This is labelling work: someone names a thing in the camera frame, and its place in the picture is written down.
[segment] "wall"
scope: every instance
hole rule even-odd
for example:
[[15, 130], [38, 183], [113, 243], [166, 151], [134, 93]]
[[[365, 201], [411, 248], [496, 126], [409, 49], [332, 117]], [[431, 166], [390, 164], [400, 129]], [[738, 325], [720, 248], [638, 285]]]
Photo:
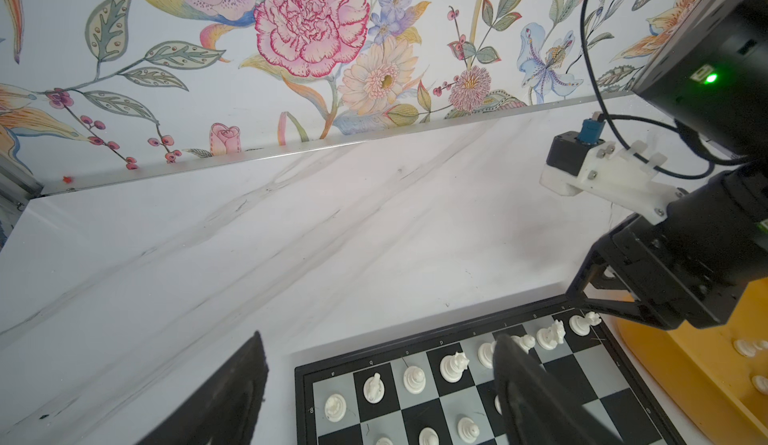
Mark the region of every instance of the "wall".
[[[587, 96], [581, 1], [6, 0], [0, 153], [76, 188]], [[629, 88], [696, 1], [590, 0], [600, 85]]]

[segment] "chess piece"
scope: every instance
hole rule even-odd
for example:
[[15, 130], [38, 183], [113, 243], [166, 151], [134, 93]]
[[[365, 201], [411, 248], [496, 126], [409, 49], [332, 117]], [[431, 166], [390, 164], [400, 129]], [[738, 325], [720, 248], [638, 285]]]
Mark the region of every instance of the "chess piece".
[[568, 323], [571, 325], [571, 330], [574, 331], [574, 334], [586, 337], [589, 335], [590, 326], [600, 325], [602, 321], [603, 319], [600, 318], [600, 315], [593, 311], [588, 311], [587, 315], [583, 317], [581, 315], [574, 315]]
[[493, 352], [496, 350], [496, 341], [485, 343], [478, 348], [478, 360], [485, 368], [493, 368]]
[[520, 348], [523, 349], [523, 351], [527, 354], [529, 350], [533, 348], [533, 346], [536, 344], [536, 339], [533, 338], [533, 335], [523, 335], [522, 337], [518, 337], [517, 335], [512, 335], [510, 337], [514, 343], [520, 346]]
[[471, 418], [464, 417], [458, 421], [458, 437], [464, 443], [474, 443], [480, 437], [480, 427]]
[[768, 378], [765, 378], [762, 375], [755, 375], [752, 377], [752, 384], [758, 392], [763, 395], [768, 395]]
[[446, 381], [456, 383], [462, 379], [462, 373], [467, 369], [469, 359], [464, 352], [446, 355], [440, 361], [440, 374]]
[[544, 350], [554, 350], [558, 344], [563, 343], [563, 337], [565, 337], [565, 327], [559, 320], [555, 320], [549, 328], [543, 328], [536, 333], [536, 340]]
[[384, 382], [382, 382], [382, 376], [378, 373], [374, 373], [373, 377], [369, 377], [366, 380], [366, 384], [362, 386], [362, 395], [370, 403], [378, 403], [384, 398]]
[[747, 358], [753, 358], [758, 351], [768, 349], [768, 341], [746, 341], [746, 340], [734, 340], [734, 348], [737, 352], [744, 355]]
[[440, 439], [437, 432], [427, 427], [418, 434], [418, 445], [440, 445]]
[[346, 400], [338, 393], [334, 393], [326, 400], [326, 418], [332, 422], [338, 422], [346, 413]]
[[406, 373], [402, 375], [402, 382], [406, 386], [406, 390], [413, 394], [421, 393], [427, 385], [424, 371], [415, 365], [406, 369]]

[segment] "marble tabletop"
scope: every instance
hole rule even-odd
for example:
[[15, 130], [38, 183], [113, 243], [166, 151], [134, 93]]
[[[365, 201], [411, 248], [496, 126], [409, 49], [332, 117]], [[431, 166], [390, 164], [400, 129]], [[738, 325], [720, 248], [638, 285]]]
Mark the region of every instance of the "marble tabletop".
[[[0, 253], [0, 443], [135, 443], [255, 330], [270, 375], [253, 443], [294, 443], [295, 366], [561, 294], [627, 213], [538, 184], [552, 137], [594, 109], [33, 200]], [[622, 127], [669, 168], [704, 168], [667, 132]]]

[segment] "yellow tray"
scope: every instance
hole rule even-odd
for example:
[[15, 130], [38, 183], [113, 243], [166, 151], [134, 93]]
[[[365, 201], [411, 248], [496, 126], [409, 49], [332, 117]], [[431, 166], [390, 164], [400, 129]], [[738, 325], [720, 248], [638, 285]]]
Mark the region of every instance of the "yellow tray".
[[768, 376], [768, 351], [738, 354], [738, 338], [768, 340], [768, 279], [752, 282], [727, 325], [673, 331], [618, 320], [624, 342], [683, 412], [713, 442], [768, 443], [768, 396], [751, 382]]

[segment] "blue connector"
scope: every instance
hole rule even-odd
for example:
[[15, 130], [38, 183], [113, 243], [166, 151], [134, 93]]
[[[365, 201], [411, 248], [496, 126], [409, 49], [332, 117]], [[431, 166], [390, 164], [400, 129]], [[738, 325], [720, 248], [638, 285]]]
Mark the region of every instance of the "blue connector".
[[581, 132], [576, 139], [582, 143], [588, 143], [594, 145], [600, 140], [600, 134], [603, 133], [603, 127], [605, 126], [605, 120], [598, 122], [597, 118], [600, 113], [595, 112], [591, 119], [586, 119], [581, 124]]

